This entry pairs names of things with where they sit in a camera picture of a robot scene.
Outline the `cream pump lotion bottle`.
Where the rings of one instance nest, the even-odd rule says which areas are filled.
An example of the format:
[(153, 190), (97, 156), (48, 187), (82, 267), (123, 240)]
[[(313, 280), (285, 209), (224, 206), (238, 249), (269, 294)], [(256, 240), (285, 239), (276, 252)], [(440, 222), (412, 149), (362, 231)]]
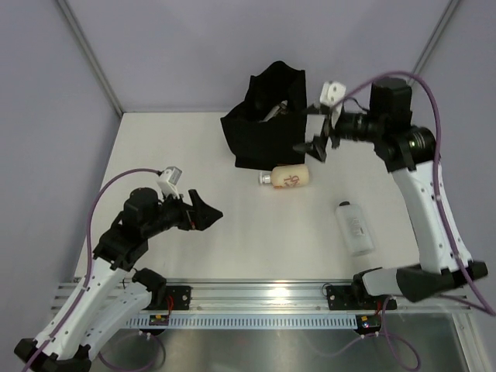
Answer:
[(275, 167), (270, 172), (261, 171), (258, 177), (260, 185), (271, 185), (274, 188), (297, 188), (310, 181), (309, 169), (305, 164)]

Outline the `white bottle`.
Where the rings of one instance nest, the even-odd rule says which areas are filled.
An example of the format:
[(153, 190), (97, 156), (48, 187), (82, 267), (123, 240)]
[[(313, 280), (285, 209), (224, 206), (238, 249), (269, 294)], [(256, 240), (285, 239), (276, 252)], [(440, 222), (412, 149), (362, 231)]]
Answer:
[(375, 245), (367, 220), (359, 205), (342, 201), (335, 210), (339, 230), (352, 257), (375, 251)]

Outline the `amber soap bottle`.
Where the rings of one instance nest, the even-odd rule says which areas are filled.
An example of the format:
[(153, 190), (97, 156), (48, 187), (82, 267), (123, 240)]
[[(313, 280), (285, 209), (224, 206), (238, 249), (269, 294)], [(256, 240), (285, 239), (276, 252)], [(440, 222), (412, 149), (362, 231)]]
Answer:
[(268, 122), (272, 119), (277, 118), (278, 116), (282, 115), (287, 115), (289, 113), (288, 111), (288, 101), (283, 100), (277, 105), (275, 105), (265, 116), (263, 119), (260, 120), (260, 122)]

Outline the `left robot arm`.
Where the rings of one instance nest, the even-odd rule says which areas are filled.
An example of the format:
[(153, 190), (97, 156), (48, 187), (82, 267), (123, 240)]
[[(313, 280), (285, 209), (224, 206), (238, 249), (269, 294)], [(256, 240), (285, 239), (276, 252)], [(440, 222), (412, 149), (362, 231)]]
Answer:
[(90, 269), (49, 325), (33, 339), (21, 339), (15, 355), (33, 371), (88, 371), (102, 347), (137, 312), (161, 307), (167, 281), (142, 269), (110, 305), (109, 293), (148, 250), (150, 238), (172, 228), (203, 231), (223, 217), (194, 189), (191, 203), (152, 188), (137, 188), (98, 241)]

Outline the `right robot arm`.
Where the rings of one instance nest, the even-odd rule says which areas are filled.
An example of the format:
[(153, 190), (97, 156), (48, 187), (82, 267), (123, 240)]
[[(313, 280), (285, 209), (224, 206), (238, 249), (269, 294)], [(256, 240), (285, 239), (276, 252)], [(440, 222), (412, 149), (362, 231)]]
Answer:
[(472, 288), (488, 269), (472, 257), (456, 227), (443, 184), (440, 135), (412, 125), (412, 88), (405, 73), (386, 73), (362, 86), (370, 88), (368, 109), (346, 112), (343, 104), (354, 93), (337, 81), (326, 82), (318, 104), (306, 110), (325, 116), (321, 132), (295, 150), (324, 162), (326, 148), (338, 148), (341, 140), (373, 144), (404, 199), (419, 262), (356, 274), (352, 301), (367, 308), (380, 296), (400, 295), (419, 302), (465, 285)]

